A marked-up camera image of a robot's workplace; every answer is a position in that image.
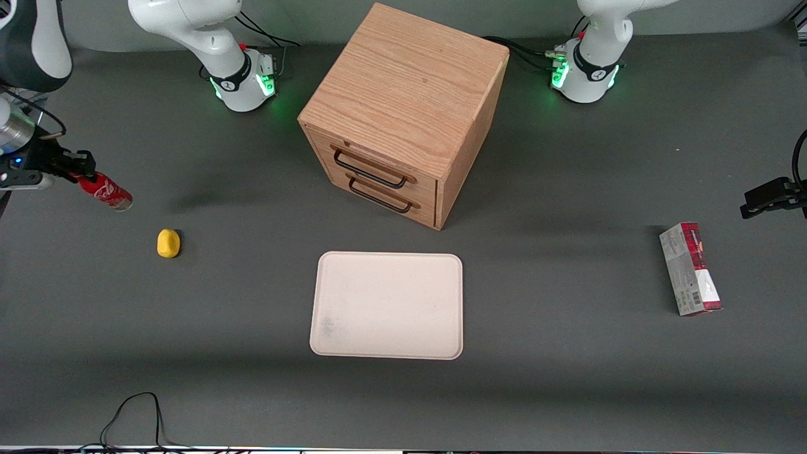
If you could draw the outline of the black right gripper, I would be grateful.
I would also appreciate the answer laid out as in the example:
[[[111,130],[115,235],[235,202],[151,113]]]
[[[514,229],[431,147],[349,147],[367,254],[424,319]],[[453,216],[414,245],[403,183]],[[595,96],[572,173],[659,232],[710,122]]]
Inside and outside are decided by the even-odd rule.
[[[78,184],[81,175],[96,175],[96,161],[88,150],[62,149],[57,139],[33,137],[9,141],[9,181],[43,183],[46,175]]]

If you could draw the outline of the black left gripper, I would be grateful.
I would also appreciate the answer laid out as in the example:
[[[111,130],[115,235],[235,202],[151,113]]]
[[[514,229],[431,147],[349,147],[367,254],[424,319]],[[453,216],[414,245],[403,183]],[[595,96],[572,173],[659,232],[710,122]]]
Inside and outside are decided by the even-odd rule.
[[[804,185],[787,177],[778,177],[755,187],[745,193],[745,203],[740,206],[741,217],[750,219],[765,212],[781,209],[787,201],[785,210],[801,210],[807,218],[806,192]]]

